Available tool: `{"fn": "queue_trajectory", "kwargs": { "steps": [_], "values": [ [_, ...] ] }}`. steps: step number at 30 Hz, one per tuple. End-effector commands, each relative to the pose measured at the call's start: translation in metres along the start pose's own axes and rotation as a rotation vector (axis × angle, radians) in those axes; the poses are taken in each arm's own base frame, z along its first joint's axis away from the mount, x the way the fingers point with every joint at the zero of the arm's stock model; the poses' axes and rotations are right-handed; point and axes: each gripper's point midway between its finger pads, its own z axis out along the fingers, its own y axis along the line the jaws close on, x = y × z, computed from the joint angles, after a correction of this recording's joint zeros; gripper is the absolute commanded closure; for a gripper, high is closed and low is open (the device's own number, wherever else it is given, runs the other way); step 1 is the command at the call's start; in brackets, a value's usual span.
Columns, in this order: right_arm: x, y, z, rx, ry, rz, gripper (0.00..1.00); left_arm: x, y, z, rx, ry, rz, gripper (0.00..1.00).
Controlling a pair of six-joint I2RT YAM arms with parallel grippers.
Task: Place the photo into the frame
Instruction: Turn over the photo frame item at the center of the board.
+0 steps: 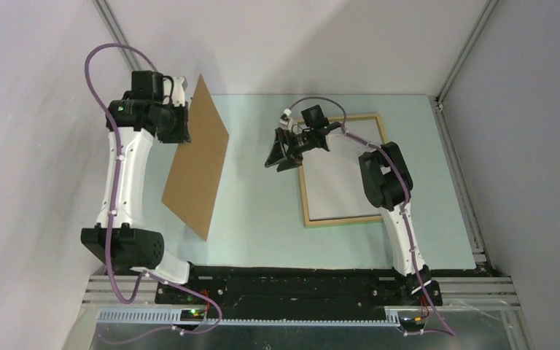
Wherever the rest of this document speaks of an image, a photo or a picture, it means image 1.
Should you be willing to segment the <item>brown cardboard backing board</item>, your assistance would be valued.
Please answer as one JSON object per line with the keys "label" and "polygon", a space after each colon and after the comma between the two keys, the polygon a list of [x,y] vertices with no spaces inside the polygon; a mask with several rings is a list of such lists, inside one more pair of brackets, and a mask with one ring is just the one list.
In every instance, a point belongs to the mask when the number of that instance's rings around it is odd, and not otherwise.
{"label": "brown cardboard backing board", "polygon": [[192,95],[188,129],[192,141],[176,148],[161,201],[194,234],[206,241],[229,133],[203,75],[198,77]]}

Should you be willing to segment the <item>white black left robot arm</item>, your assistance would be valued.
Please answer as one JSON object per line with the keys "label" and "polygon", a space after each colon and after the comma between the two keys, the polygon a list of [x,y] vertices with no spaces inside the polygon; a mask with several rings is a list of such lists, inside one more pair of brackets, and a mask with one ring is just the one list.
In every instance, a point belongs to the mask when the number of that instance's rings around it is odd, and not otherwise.
{"label": "white black left robot arm", "polygon": [[109,166],[101,211],[93,227],[81,232],[82,244],[116,271],[149,273],[174,283],[173,294],[194,303],[201,283],[189,276],[190,265],[170,253],[165,236],[145,227],[144,177],[155,141],[191,141],[187,128],[187,80],[155,71],[134,71],[131,88],[107,109]]}

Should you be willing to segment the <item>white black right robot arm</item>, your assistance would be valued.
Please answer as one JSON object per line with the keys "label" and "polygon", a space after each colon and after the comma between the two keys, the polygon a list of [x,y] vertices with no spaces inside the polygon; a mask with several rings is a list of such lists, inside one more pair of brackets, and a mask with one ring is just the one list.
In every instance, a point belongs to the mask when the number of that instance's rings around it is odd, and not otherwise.
{"label": "white black right robot arm", "polygon": [[274,131],[265,167],[278,172],[299,168],[304,154],[323,149],[359,166],[363,193],[378,209],[392,245],[397,283],[394,293],[403,304],[420,300],[432,277],[421,255],[411,218],[411,178],[398,144],[375,143],[351,132],[344,121],[330,122],[316,105],[302,111],[300,128],[290,109],[285,109]]}

